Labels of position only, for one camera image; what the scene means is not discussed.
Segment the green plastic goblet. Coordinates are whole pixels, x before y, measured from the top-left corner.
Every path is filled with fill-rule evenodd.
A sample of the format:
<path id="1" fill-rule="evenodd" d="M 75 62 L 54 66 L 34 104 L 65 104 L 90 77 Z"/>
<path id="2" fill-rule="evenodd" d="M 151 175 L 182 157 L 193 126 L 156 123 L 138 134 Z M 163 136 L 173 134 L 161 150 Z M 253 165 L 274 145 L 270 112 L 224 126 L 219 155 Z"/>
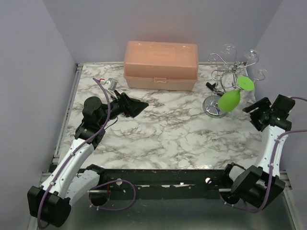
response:
<path id="1" fill-rule="evenodd" d="M 246 76 L 239 76 L 237 79 L 238 90 L 232 90 L 224 93 L 224 95 L 218 101 L 218 107 L 229 113 L 232 112 L 239 104 L 241 90 L 253 91 L 255 89 L 254 82 Z"/>

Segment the clear stemmed wine glass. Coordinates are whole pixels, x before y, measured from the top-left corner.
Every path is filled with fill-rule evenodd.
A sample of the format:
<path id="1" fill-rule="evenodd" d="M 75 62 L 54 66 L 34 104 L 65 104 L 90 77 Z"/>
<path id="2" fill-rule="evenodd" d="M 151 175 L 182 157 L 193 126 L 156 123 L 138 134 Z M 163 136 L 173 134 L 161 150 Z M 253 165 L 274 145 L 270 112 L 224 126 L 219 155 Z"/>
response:
<path id="1" fill-rule="evenodd" d="M 244 76 L 247 76 L 247 68 L 258 63 L 260 55 L 258 51 L 250 49 L 244 53 L 244 56 L 247 59 L 247 63 L 240 68 L 240 73 Z"/>

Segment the tall clear wine glass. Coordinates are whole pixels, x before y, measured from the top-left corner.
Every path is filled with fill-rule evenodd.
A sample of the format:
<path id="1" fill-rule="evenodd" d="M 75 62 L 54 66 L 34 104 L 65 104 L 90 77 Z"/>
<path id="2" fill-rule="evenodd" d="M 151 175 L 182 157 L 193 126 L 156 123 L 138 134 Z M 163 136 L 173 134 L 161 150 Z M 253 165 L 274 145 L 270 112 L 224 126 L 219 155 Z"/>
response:
<path id="1" fill-rule="evenodd" d="M 236 70 L 237 67 L 235 65 L 237 56 L 236 47 L 232 44 L 225 44 L 221 49 L 220 54 L 218 54 L 218 58 L 222 61 L 222 66 L 217 68 L 217 73 L 221 75 L 229 70 Z"/>

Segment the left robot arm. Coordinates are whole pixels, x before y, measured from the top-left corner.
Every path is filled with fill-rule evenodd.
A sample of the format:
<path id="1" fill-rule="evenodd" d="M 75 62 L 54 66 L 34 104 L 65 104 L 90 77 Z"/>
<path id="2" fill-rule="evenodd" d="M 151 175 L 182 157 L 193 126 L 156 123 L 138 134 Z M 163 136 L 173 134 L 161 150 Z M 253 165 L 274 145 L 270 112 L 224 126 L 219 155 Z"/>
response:
<path id="1" fill-rule="evenodd" d="M 76 178 L 76 174 L 101 142 L 110 119 L 120 114 L 136 117 L 146 107 L 148 103 L 118 92 L 107 104 L 95 96 L 85 100 L 82 123 L 76 129 L 70 150 L 42 185 L 32 186 L 27 193 L 30 214 L 37 218 L 39 228 L 44 229 L 42 221 L 62 226 L 71 207 L 89 189 L 102 189 L 106 185 L 106 177 L 99 172 L 86 171 L 80 178 Z"/>

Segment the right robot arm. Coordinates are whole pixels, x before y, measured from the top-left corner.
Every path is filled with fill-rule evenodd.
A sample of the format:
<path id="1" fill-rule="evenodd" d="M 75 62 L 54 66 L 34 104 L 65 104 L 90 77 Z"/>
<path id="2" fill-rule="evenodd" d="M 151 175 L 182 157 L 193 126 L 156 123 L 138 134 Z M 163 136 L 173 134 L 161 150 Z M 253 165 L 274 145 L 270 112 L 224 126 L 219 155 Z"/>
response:
<path id="1" fill-rule="evenodd" d="M 229 192 L 220 193 L 226 205 L 233 207 L 243 200 L 255 207 L 254 212 L 259 212 L 284 190 L 285 182 L 280 179 L 280 159 L 292 128 L 287 118 L 294 105 L 293 99 L 278 95 L 273 103 L 264 97 L 243 108 L 243 112 L 250 115 L 251 124 L 262 132 L 262 141 L 253 165 L 245 169 L 231 163 L 221 175 L 222 185 L 231 187 Z"/>

